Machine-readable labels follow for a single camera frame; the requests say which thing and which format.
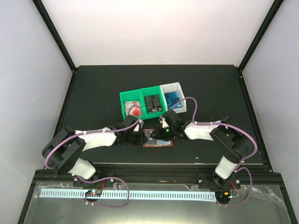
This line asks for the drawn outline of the black vip card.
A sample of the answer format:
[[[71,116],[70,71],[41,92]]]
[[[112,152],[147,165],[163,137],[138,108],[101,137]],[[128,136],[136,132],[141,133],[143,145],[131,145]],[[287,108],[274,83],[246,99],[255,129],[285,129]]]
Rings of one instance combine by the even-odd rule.
[[[145,143],[146,146],[154,146],[157,143],[157,140],[151,137],[154,129],[145,129],[144,133],[147,138],[147,142]]]

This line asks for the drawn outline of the brown leather card holder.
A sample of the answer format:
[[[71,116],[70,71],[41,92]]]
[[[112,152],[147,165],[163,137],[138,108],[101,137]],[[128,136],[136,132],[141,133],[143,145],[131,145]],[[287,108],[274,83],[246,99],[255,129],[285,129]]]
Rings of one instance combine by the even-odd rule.
[[[171,147],[171,146],[173,146],[173,141],[171,140],[170,141],[157,140],[157,143],[154,146],[146,146],[145,144],[143,144],[143,147]]]

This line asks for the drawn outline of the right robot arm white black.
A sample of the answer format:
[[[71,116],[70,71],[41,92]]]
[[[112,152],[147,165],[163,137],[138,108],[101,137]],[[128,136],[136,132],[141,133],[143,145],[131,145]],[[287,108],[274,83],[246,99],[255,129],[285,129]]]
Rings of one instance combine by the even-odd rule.
[[[183,121],[174,110],[168,110],[150,137],[163,141],[210,140],[217,143],[223,156],[211,176],[202,181],[219,189],[229,183],[230,176],[238,172],[240,165],[258,149],[253,137],[235,125],[230,117],[216,122]]]

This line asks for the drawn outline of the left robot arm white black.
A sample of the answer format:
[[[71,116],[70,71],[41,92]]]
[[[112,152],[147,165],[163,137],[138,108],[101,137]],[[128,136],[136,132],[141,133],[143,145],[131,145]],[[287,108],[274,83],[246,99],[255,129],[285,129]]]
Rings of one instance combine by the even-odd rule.
[[[44,167],[58,175],[80,176],[89,186],[100,182],[100,174],[92,162],[80,158],[83,151],[122,144],[143,145],[147,142],[142,132],[144,121],[128,115],[122,122],[98,130],[78,131],[63,128],[42,150]]]

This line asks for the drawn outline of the stack of white red cards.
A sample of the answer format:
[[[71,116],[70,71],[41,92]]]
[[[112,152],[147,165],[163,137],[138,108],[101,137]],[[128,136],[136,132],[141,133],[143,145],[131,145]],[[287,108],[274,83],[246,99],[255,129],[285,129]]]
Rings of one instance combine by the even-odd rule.
[[[125,101],[124,103],[125,115],[132,115],[134,117],[140,116],[141,104],[139,101]]]

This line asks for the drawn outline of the stack of blue cards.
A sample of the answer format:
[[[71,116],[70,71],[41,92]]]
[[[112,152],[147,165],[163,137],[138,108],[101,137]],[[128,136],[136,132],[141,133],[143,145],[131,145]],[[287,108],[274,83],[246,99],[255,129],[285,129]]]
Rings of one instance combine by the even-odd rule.
[[[167,103],[168,110],[171,109],[180,100],[177,91],[165,93],[164,97]]]

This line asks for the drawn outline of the green bin with black cards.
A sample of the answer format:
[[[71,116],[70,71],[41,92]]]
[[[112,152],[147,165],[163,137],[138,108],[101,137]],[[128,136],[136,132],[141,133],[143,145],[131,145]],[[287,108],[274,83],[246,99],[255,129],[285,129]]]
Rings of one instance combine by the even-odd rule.
[[[152,119],[166,112],[166,107],[160,86],[140,89],[142,103],[142,118]]]

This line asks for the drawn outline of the stack of black cards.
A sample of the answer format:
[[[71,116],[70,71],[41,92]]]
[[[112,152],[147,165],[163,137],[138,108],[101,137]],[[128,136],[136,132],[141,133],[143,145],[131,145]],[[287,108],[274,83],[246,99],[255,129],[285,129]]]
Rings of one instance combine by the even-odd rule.
[[[159,95],[150,95],[144,97],[147,113],[162,111]]]

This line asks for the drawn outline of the green bin with red cards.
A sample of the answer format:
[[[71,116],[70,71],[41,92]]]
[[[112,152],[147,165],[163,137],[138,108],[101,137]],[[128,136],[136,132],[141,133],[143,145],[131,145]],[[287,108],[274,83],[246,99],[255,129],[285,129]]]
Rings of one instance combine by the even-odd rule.
[[[137,118],[140,116],[142,103],[141,93],[139,90],[120,92],[120,101],[123,118],[126,118],[128,115],[132,115]]]

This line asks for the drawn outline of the white bin with blue cards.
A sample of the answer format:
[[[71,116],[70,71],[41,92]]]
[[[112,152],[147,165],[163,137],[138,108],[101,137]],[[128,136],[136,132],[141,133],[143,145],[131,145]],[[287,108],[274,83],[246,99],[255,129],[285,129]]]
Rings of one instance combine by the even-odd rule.
[[[184,98],[184,94],[179,82],[160,85],[160,89],[162,92],[166,111],[171,109],[178,101]],[[176,113],[186,112],[186,102],[181,101],[173,108],[173,110]]]

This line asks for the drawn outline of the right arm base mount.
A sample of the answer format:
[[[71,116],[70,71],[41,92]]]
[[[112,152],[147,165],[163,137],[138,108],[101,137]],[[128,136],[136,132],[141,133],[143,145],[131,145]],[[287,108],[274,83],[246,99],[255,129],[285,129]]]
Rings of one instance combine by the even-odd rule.
[[[236,184],[238,177],[235,173],[231,174],[229,178],[222,179],[215,172],[212,173],[199,173],[197,175],[197,184],[201,189],[210,190],[225,190],[231,189],[231,182]]]

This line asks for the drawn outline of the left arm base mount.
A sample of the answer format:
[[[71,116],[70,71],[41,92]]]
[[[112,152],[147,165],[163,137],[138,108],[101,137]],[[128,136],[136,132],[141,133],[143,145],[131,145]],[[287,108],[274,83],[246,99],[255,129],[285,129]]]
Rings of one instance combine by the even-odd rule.
[[[98,182],[99,179],[103,179],[106,177],[108,177],[108,179]],[[91,178],[86,180],[86,181],[92,182],[92,183],[86,183],[86,182],[80,180],[78,177],[75,177],[74,181],[73,181],[73,186],[74,187],[83,187],[83,188],[111,187],[114,183],[114,179],[112,179],[112,177],[115,177],[115,173],[107,172],[107,171],[96,171]]]

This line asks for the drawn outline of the black aluminium frame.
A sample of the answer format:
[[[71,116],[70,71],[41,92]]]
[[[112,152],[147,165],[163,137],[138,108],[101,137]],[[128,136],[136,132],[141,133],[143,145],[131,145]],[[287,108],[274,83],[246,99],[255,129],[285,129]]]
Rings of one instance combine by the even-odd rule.
[[[39,182],[93,190],[130,183],[186,184],[214,194],[191,220],[297,223],[273,172],[243,78],[282,5],[271,5],[239,66],[76,66],[40,0],[34,5],[72,70]]]

